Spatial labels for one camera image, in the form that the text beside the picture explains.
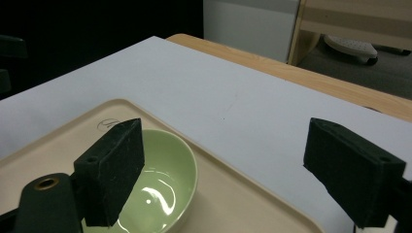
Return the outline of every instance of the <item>white tabletop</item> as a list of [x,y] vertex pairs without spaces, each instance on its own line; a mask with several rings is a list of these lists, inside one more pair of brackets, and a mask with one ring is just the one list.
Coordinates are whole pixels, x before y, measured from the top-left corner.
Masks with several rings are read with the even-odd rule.
[[115,98],[173,126],[326,232],[351,232],[353,223],[302,166],[310,117],[412,162],[410,122],[156,37],[0,101],[0,157]]

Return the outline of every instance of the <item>plastic tray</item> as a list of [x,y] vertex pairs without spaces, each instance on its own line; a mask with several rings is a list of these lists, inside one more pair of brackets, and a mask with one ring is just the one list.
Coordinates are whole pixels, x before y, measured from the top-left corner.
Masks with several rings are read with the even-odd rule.
[[111,124],[136,117],[142,119],[143,128],[163,129],[180,136],[195,154],[198,187],[179,232],[324,232],[274,193],[123,99],[105,102],[0,160],[0,215],[17,207],[27,183],[50,173],[73,173],[73,161]]

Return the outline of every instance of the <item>green bowl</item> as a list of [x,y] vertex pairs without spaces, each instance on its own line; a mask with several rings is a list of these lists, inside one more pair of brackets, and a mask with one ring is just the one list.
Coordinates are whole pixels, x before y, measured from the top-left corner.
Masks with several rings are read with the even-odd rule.
[[133,187],[118,222],[110,228],[86,227],[94,232],[170,232],[177,230],[197,186],[197,165],[190,147],[178,136],[143,130],[145,167]]

